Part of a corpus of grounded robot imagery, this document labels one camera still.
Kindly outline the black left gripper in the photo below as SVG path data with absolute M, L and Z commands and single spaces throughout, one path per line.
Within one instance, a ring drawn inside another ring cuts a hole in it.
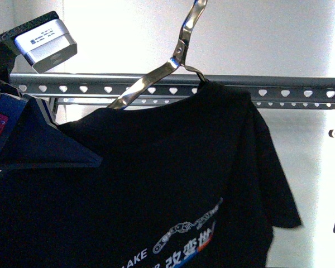
M 45 100 L 9 83 L 21 53 L 15 38 L 58 17 L 51 11 L 0 34 L 0 169 L 96 168 L 102 162 L 58 129 Z

